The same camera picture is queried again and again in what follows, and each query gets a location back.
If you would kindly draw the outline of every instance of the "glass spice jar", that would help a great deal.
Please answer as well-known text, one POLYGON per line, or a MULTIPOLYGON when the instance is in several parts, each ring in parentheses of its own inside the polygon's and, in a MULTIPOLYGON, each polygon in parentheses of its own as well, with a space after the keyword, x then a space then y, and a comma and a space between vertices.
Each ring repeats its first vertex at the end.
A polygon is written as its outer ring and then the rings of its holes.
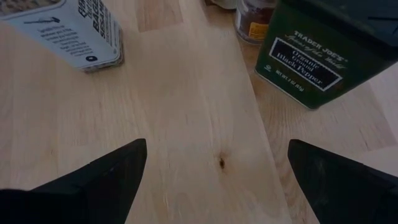
POLYGON ((275 7, 276 0, 238 0, 235 28, 240 38, 262 44, 275 7))

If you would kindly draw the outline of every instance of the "green spice tin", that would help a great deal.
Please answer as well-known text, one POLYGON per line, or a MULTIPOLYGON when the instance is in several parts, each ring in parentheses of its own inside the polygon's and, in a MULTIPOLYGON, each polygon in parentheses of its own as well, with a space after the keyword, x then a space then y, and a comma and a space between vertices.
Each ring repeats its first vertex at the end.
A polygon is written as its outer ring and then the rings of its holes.
POLYGON ((280 0, 256 72, 315 109, 398 61, 398 1, 280 0))

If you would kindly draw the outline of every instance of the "wooden countertop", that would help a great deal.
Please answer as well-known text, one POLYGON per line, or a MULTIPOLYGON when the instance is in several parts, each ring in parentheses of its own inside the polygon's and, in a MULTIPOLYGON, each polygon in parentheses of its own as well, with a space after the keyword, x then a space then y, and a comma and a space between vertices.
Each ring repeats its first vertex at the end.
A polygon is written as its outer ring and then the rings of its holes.
POLYGON ((32 189, 137 138, 148 159, 126 223, 316 223, 291 138, 398 175, 398 66, 308 111, 254 74, 258 49, 231 12, 105 3, 126 60, 92 75, 0 24, 0 188, 32 189))

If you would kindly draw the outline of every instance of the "label border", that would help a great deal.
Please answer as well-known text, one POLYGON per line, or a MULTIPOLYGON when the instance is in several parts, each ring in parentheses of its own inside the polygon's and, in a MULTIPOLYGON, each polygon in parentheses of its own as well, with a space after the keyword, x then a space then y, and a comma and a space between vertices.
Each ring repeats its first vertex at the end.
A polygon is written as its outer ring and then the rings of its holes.
POLYGON ((326 91, 327 89, 329 89, 330 87, 332 87, 334 84, 338 83, 340 80, 343 79, 343 77, 341 77, 339 74, 337 74, 336 72, 334 72, 333 70, 331 70, 330 68, 324 66, 324 64, 320 63, 319 61, 315 60, 314 58, 308 56, 305 52, 302 52, 300 49, 294 47, 293 45, 287 43, 286 41, 282 40, 279 37, 275 37, 274 43, 272 44, 271 50, 269 51, 269 56, 271 56, 273 59, 277 60, 278 62, 282 63, 283 65, 285 65, 287 68, 289 68, 290 70, 292 70, 293 72, 297 73, 298 75, 300 75, 302 78, 304 78, 305 80, 307 80, 308 82, 310 82, 312 85, 316 86, 317 88, 319 88, 321 91, 326 91), (327 69, 329 72, 333 73, 334 75, 336 75, 338 78, 332 82, 331 84, 329 84, 328 86, 322 88, 320 86, 318 86, 317 84, 315 84, 314 82, 312 82, 311 80, 307 79, 305 76, 303 76, 302 74, 300 74, 298 71, 294 70, 293 68, 291 68, 289 65, 285 64, 283 61, 279 60, 278 58, 276 58, 275 56, 272 55, 274 48, 276 46, 276 43, 278 41, 281 41, 282 43, 290 46, 291 48, 299 51, 301 54, 304 54, 306 57, 312 59, 314 62, 318 63, 319 65, 321 65, 323 68, 327 69))

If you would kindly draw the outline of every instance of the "black object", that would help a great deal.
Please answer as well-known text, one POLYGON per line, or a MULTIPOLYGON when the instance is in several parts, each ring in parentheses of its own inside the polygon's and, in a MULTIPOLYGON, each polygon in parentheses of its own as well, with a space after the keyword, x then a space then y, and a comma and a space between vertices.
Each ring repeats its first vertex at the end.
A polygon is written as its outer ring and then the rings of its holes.
POLYGON ((123 224, 146 158, 138 139, 31 191, 0 190, 0 223, 123 224))
POLYGON ((398 178, 291 140, 294 175, 321 224, 398 223, 398 178))

